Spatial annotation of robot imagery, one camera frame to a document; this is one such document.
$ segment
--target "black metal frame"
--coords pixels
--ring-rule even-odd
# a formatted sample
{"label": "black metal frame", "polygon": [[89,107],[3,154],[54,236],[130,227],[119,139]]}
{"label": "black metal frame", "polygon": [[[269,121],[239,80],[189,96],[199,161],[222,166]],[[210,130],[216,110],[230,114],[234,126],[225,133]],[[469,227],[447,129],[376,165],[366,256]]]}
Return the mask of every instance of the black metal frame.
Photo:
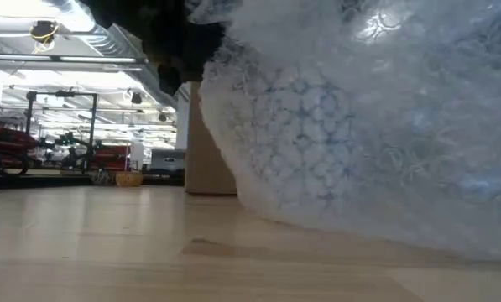
{"label": "black metal frame", "polygon": [[[26,129],[25,132],[30,135],[30,125],[32,122],[32,111],[34,107],[34,102],[37,95],[42,96],[57,96],[57,97],[75,97],[75,96],[91,96],[93,99],[93,104],[91,106],[91,123],[90,123],[90,139],[89,144],[93,146],[93,133],[95,131],[96,124],[96,115],[97,115],[97,101],[99,95],[97,93],[88,93],[88,92],[74,92],[74,91],[57,91],[57,92],[37,92],[37,91],[29,91],[26,94],[26,98],[29,101],[29,107],[26,111]],[[87,159],[83,163],[82,173],[90,170],[90,159]]]}

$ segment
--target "bubble wrap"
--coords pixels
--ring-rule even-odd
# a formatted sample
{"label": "bubble wrap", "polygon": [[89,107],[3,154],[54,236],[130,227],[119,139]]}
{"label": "bubble wrap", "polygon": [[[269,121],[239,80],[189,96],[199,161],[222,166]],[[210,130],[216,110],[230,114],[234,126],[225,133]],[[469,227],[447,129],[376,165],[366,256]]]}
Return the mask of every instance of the bubble wrap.
{"label": "bubble wrap", "polygon": [[248,209],[501,258],[501,1],[229,11],[201,109]]}

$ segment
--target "wheel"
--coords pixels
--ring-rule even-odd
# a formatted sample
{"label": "wheel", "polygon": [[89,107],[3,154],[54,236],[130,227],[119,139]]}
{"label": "wheel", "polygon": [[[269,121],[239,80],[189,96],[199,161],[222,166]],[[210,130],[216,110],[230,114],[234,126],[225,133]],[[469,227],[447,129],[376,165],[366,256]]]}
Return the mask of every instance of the wheel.
{"label": "wheel", "polygon": [[23,154],[0,151],[0,175],[19,177],[29,170],[29,158]]}

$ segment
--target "floor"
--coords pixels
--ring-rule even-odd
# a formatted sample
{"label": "floor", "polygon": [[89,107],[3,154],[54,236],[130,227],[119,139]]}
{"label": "floor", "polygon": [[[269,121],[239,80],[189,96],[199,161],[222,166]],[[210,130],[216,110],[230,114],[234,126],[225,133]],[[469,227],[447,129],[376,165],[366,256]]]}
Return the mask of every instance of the floor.
{"label": "floor", "polygon": [[501,263],[265,221],[181,188],[0,191],[0,301],[501,301]]}

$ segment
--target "ceiling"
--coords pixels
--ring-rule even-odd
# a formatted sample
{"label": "ceiling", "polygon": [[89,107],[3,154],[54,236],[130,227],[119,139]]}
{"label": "ceiling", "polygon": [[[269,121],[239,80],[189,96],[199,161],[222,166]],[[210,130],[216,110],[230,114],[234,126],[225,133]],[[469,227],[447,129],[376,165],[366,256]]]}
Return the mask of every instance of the ceiling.
{"label": "ceiling", "polygon": [[[59,25],[55,40],[34,42],[29,30],[38,20]],[[0,0],[0,54],[33,53],[143,59],[139,41],[124,30],[97,26],[76,0]],[[0,115],[21,123],[28,91],[94,92],[99,102],[94,139],[104,143],[144,141],[146,148],[173,148],[177,101],[159,89],[154,66],[145,64],[25,62],[0,60]],[[139,105],[131,95],[142,97]],[[178,97],[188,97],[182,89]],[[39,95],[34,103],[31,134],[57,137],[72,131],[87,137],[92,100],[88,96]]]}

